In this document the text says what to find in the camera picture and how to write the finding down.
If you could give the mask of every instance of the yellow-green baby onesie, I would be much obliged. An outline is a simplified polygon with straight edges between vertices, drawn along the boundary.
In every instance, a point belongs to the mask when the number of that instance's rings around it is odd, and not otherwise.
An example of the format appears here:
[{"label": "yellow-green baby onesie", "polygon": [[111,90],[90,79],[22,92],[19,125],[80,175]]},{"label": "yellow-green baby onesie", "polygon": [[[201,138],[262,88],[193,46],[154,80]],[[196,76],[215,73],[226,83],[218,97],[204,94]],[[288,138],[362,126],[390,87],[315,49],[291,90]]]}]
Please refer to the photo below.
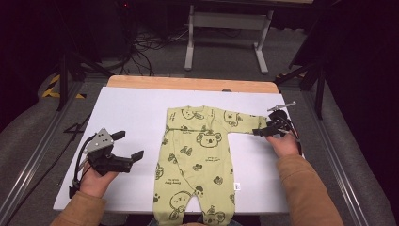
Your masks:
[{"label": "yellow-green baby onesie", "polygon": [[228,133],[252,134],[266,118],[215,107],[168,109],[156,166],[153,212],[158,225],[180,225],[191,196],[199,198],[204,223],[229,224],[235,210]]}]

